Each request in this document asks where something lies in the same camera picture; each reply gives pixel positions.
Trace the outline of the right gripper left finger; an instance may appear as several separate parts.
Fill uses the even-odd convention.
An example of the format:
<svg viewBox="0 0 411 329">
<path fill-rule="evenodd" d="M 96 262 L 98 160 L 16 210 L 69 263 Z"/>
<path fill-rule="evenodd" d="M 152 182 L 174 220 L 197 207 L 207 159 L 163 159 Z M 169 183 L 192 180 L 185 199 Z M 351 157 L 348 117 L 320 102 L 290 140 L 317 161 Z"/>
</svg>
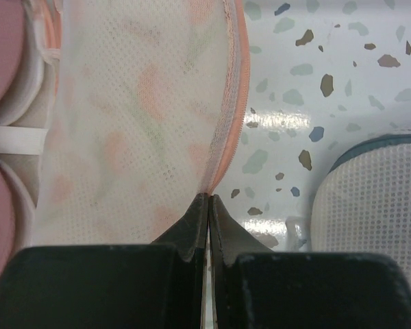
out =
<svg viewBox="0 0 411 329">
<path fill-rule="evenodd" d="M 0 276 L 0 328 L 202 328 L 208 196 L 145 245 L 19 251 Z"/>
</svg>

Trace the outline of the tulip print mesh laundry bag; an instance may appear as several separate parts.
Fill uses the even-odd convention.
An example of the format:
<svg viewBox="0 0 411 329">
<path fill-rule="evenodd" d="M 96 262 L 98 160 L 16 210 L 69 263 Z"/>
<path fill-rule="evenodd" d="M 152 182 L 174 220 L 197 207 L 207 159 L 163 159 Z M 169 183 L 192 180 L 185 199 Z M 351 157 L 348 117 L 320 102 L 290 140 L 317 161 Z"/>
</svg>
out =
<svg viewBox="0 0 411 329">
<path fill-rule="evenodd" d="M 26 1 L 53 69 L 38 185 L 0 164 L 0 249 L 149 243 L 238 144 L 249 90 L 241 1 Z"/>
</svg>

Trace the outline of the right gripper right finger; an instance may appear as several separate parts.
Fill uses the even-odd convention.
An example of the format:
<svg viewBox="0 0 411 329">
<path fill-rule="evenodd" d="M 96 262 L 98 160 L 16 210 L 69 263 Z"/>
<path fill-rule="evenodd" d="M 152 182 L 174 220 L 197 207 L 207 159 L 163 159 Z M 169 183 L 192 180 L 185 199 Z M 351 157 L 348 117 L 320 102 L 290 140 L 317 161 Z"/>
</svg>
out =
<svg viewBox="0 0 411 329">
<path fill-rule="evenodd" d="M 387 256 L 274 252 L 218 195 L 209 228 L 217 328 L 411 328 L 411 289 Z"/>
</svg>

